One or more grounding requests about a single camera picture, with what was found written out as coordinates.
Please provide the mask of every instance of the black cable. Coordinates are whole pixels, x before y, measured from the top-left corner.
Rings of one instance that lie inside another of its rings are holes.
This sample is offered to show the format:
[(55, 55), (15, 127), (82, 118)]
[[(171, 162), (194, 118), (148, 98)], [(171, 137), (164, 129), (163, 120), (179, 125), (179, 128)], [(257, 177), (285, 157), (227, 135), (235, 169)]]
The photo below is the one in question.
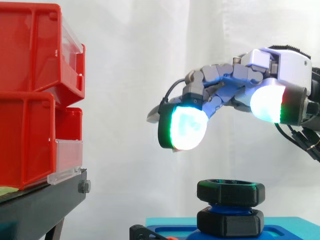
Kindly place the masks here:
[(164, 103), (167, 103), (168, 100), (169, 100), (169, 95), (170, 95), (170, 93), (172, 92), (172, 90), (173, 90), (179, 83), (182, 83), (182, 82), (184, 82), (184, 81), (185, 81), (185, 79), (182, 78), (182, 79), (179, 79), (178, 81), (176, 81), (174, 84), (172, 84), (172, 86), (171, 86), (171, 87), (169, 88), (169, 90), (166, 92), (164, 98), (162, 98), (159, 106), (162, 106)]
[(300, 146), (295, 140), (293, 140), (291, 137), (289, 137), (289, 136), (282, 130), (282, 128), (279, 126), (278, 123), (275, 123), (274, 125), (275, 125), (276, 129), (279, 131), (279, 133), (281, 133), (282, 136), (284, 136), (284, 137), (285, 137), (287, 140), (289, 140), (291, 143), (293, 143), (294, 145), (296, 145), (297, 147), (299, 147), (300, 149), (302, 149), (301, 146)]
[(291, 132), (294, 132), (295, 130), (292, 128), (292, 126), (290, 126), (290, 125), (287, 125), (288, 126), (288, 128), (290, 129), (290, 131)]

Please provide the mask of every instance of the stacked plastic bins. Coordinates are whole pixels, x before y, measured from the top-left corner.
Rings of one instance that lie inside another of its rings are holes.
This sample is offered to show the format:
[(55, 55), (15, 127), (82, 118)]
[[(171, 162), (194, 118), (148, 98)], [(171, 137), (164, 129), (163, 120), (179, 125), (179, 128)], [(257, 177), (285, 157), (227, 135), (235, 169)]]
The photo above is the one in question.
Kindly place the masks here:
[(81, 173), (85, 46), (60, 6), (0, 2), (0, 187)]

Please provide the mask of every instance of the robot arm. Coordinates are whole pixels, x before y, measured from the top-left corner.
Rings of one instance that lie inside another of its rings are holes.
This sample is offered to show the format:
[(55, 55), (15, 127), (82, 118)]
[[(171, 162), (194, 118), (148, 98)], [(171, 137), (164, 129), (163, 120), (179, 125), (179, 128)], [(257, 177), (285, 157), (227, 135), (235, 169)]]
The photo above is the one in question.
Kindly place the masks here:
[[(169, 101), (172, 89), (185, 82), (182, 95)], [(163, 148), (197, 146), (207, 121), (222, 106), (251, 112), (273, 122), (279, 132), (313, 159), (320, 160), (320, 70), (311, 57), (290, 46), (254, 49), (234, 57), (232, 64), (206, 65), (175, 82), (147, 121), (158, 124)], [(288, 125), (292, 137), (279, 124)], [(291, 126), (301, 126), (295, 131)]]

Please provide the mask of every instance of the white curtain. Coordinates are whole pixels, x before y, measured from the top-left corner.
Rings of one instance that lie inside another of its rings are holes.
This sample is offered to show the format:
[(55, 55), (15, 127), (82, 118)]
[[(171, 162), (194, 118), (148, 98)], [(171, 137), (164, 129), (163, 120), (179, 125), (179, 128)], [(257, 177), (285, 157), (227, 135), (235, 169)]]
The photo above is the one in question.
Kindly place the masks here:
[(318, 0), (56, 2), (86, 45), (86, 97), (76, 106), (92, 182), (61, 239), (126, 240), (147, 217), (195, 217), (206, 206), (197, 182), (219, 178), (263, 183), (266, 200), (257, 209), (265, 216), (320, 224), (320, 163), (271, 123), (223, 107), (197, 148), (172, 153), (146, 122), (175, 80), (253, 48), (290, 44), (320, 66)]

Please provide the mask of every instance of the black hexagonal nut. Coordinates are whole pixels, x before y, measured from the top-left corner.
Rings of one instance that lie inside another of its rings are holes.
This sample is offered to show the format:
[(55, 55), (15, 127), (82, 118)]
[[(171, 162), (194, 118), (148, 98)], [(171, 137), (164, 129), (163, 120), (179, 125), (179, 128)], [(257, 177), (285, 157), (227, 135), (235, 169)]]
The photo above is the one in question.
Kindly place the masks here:
[(218, 238), (256, 238), (265, 225), (262, 211), (252, 209), (250, 215), (224, 215), (209, 211), (198, 212), (197, 227), (202, 233)]
[(257, 182), (208, 179), (197, 184), (197, 197), (219, 206), (255, 207), (265, 198), (265, 186)]

